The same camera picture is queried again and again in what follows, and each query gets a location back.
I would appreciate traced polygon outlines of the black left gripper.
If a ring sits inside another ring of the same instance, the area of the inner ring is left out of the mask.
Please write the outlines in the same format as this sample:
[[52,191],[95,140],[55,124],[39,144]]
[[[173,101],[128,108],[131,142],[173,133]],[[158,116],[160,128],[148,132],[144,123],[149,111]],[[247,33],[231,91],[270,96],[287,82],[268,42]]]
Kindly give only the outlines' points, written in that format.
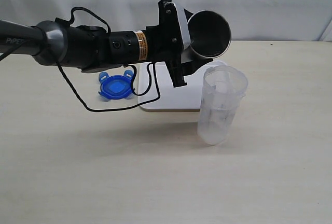
[[158,2],[159,23],[144,31],[148,40],[148,60],[164,62],[173,87],[186,85],[184,75],[192,75],[214,59],[198,59],[182,63],[183,44],[172,0]]

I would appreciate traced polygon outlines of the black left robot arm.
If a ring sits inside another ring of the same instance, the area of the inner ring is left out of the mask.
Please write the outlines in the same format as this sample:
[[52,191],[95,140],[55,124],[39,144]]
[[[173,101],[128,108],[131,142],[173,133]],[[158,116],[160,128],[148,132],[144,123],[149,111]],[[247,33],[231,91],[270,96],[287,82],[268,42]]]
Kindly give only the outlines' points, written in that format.
[[188,23],[192,13],[172,0],[158,2],[159,23],[144,30],[113,32],[103,26],[74,26],[56,18],[35,26],[1,21],[1,53],[27,54],[44,66],[74,67],[97,73],[138,63],[164,62],[174,87],[212,61],[195,54]]

